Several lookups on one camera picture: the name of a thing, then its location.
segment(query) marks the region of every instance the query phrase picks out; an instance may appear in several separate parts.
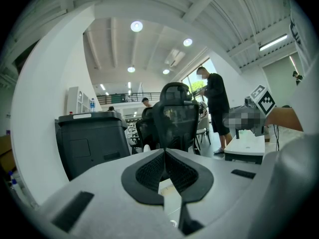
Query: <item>white ceiling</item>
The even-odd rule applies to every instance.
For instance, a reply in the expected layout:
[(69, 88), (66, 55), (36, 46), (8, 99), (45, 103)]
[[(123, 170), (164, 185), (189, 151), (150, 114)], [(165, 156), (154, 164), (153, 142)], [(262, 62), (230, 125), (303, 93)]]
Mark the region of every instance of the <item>white ceiling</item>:
[[(258, 49), (260, 45), (284, 33), (289, 34), (289, 0), (34, 0), (21, 15), (8, 38), (8, 45), (4, 50), (5, 62), (0, 65), (2, 74), (23, 50), (43, 37), (53, 20), (58, 20), (65, 13), (85, 3), (96, 1), (96, 8), (107, 3), (118, 3), (122, 8), (119, 11), (121, 16), (113, 15), (112, 18), (109, 16), (95, 20), (84, 35), (85, 54), (93, 85), (121, 83), (125, 90), (124, 83), (128, 80), (124, 73), (127, 73), (127, 67), (132, 64), (139, 71), (139, 74), (136, 73), (138, 77), (132, 80), (134, 86), (144, 83), (150, 75), (161, 84), (178, 80), (181, 72), (199, 64), (198, 60), (205, 55), (203, 47), (208, 47), (208, 44), (206, 42), (206, 45), (201, 45), (194, 38), (194, 44), (186, 50), (189, 53), (174, 71), (168, 76), (161, 73), (165, 67), (163, 62), (171, 49), (183, 48), (181, 42), (184, 35), (177, 24), (174, 30), (163, 26), (169, 24), (161, 15), (149, 15), (147, 8), (151, 7), (166, 13), (167, 18), (195, 27), (210, 41), (209, 48), (214, 46), (219, 53), (224, 52), (223, 57), (239, 71), (261, 65), (265, 61), (275, 61), (280, 56), (295, 51), (290, 37), (263, 52)], [(133, 7), (140, 7), (139, 18), (131, 18), (132, 12), (129, 11)], [(152, 17), (161, 18), (161, 22), (158, 22), (160, 24), (143, 20)], [(130, 30), (131, 22), (137, 19), (144, 23), (139, 34)], [(109, 77), (115, 73), (121, 75)]]

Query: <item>round ceiling light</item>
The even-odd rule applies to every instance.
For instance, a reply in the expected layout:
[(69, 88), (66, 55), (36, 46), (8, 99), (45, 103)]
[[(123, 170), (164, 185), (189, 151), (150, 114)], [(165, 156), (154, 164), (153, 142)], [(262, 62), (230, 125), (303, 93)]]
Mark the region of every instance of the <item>round ceiling light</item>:
[(187, 38), (183, 44), (184, 46), (188, 47), (188, 46), (191, 46), (192, 43), (193, 43), (193, 40), (190, 38)]
[(130, 73), (133, 73), (133, 72), (135, 72), (135, 68), (134, 68), (134, 67), (129, 67), (129, 68), (128, 68), (128, 71), (129, 71)]
[(131, 24), (131, 30), (134, 32), (140, 32), (143, 29), (143, 24), (140, 21), (134, 21)]

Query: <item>black t-shirt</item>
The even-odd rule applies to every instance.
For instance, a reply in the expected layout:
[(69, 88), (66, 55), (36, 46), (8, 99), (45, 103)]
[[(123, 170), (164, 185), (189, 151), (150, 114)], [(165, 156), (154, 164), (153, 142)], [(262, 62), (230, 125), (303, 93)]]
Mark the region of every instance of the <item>black t-shirt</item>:
[(296, 79), (296, 83), (297, 83), (297, 86), (298, 84), (300, 83), (300, 81), (303, 79), (303, 77), (301, 75), (298, 75), (297, 76), (297, 79)]
[(228, 98), (223, 78), (219, 74), (210, 74), (207, 79), (205, 96), (208, 99), (209, 113), (229, 111)]

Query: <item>white desk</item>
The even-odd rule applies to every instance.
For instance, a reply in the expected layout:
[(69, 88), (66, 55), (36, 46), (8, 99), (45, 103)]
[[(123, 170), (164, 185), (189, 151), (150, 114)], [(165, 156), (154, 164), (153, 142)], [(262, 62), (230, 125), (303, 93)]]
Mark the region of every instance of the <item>white desk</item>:
[(256, 137), (250, 130), (240, 130), (239, 139), (234, 137), (224, 152), (228, 161), (237, 159), (261, 164), (265, 154), (265, 136)]

